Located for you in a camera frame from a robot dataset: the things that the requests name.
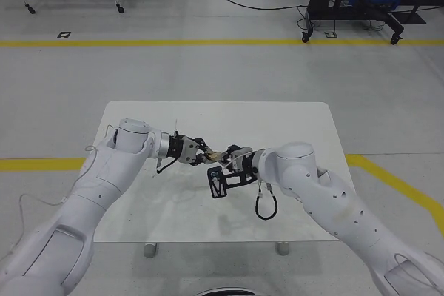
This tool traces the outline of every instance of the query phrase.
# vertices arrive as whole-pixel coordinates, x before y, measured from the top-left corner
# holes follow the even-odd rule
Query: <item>black cable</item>
[[[276,216],[276,214],[278,213],[278,201],[276,200],[276,196],[273,194],[273,191],[271,189],[269,189],[269,192],[272,194],[273,202],[275,203],[275,210],[273,211],[273,214],[271,214],[270,216],[264,217],[260,215],[258,211],[258,204],[260,202],[260,197],[261,197],[261,182],[258,184],[258,195],[257,195],[257,201],[255,202],[255,214],[263,221],[273,219],[273,217]]]
[[[171,166],[173,163],[175,163],[178,159],[175,158],[173,161],[171,161],[169,164],[167,164],[166,166],[163,166],[162,169],[157,169],[156,173],[157,174],[161,174],[161,172],[163,172],[165,169],[167,169],[169,166]]]
[[[262,7],[251,7],[251,6],[246,6],[237,2],[233,2],[232,0],[227,0],[228,2],[241,6],[241,7],[245,7],[245,8],[249,8],[249,9],[254,9],[254,10],[283,10],[283,9],[291,9],[291,8],[299,8],[299,7],[308,7],[307,5],[296,5],[296,6],[286,6],[286,7],[274,7],[274,8],[262,8]]]
[[[299,21],[297,21],[297,23],[296,23],[296,24],[297,24],[297,27],[300,28],[300,29],[302,29],[302,30],[308,30],[308,29],[303,28],[303,27],[301,27],[301,26],[299,25],[299,22],[300,22],[300,21],[304,21],[304,20],[306,19],[306,17],[303,15],[303,13],[301,12],[301,10],[299,10],[299,7],[297,8],[297,11],[298,11],[299,14],[301,14],[301,16],[303,17],[303,18],[301,18]],[[316,27],[315,23],[313,23],[312,21],[311,21],[311,26],[312,26],[313,28]]]
[[[434,9],[438,9],[438,8],[441,8],[441,7],[444,7],[444,5],[436,6],[436,7],[430,7],[430,8],[423,8],[423,9],[419,9],[419,10],[416,10],[416,11],[434,10]],[[413,10],[392,11],[392,13],[410,13],[411,11],[413,11]]]
[[[372,25],[371,25],[371,20],[370,20],[368,26],[365,26],[365,25],[363,25],[363,24],[362,24],[362,26],[363,26],[363,29],[364,29],[364,30],[373,30],[373,31],[380,32],[381,30],[383,30],[383,27],[385,27],[385,24],[386,24],[386,23],[383,22],[382,24],[379,24],[378,26],[372,26]]]

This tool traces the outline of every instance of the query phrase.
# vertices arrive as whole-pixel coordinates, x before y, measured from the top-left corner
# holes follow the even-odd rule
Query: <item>yellow stripe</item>
[[[149,46],[221,46],[221,45],[325,45],[373,46],[390,45],[379,39],[315,39],[304,44],[298,39],[209,39],[209,40],[53,40],[0,41],[0,47],[149,47]],[[401,40],[402,46],[444,46],[444,40]]]
[[[396,189],[399,193],[427,209],[444,238],[444,209],[440,203],[407,184],[405,181],[395,177],[390,172],[387,172],[367,158],[364,158],[362,155],[346,155],[346,159],[349,166],[361,167],[391,186],[393,189]]]
[[[0,172],[78,170],[84,160],[85,158],[0,159]]]

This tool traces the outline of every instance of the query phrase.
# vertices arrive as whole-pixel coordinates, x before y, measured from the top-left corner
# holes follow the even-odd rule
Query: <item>table leg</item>
[[[153,258],[156,256],[158,251],[157,243],[145,243],[145,247],[143,249],[143,256],[146,258]]]
[[[35,14],[36,13],[36,11],[28,4],[28,2],[27,2],[27,0],[23,0],[23,3],[24,3],[24,6],[26,7],[26,8],[28,8],[28,11],[31,13],[31,14]]]
[[[275,249],[280,256],[286,256],[289,254],[289,243],[286,241],[278,241]]]

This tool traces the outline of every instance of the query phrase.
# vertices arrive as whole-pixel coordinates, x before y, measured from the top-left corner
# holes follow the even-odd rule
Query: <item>table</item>
[[[335,171],[353,187],[337,130],[327,104],[289,102],[155,102],[108,103],[95,137],[96,145],[108,124],[122,118],[147,122],[172,134],[175,128],[203,138],[218,151],[231,144],[253,149],[279,147],[291,141],[313,145],[317,164]],[[274,193],[276,217],[255,215],[258,185],[229,190],[212,199],[206,179],[208,166],[176,162],[160,175],[156,160],[148,159],[129,190],[102,218],[95,242],[247,242],[336,241],[304,212],[301,203]],[[272,199],[265,194],[260,213],[270,215]]]

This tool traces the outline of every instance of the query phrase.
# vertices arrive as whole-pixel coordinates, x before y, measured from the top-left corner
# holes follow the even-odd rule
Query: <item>caster wheel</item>
[[[309,41],[309,36],[308,36],[308,34],[306,34],[306,33],[303,32],[303,37],[302,37],[301,40],[303,41],[303,43],[308,43],[308,41]]]
[[[395,45],[400,39],[401,37],[399,37],[397,34],[393,34],[390,40],[391,45]]]

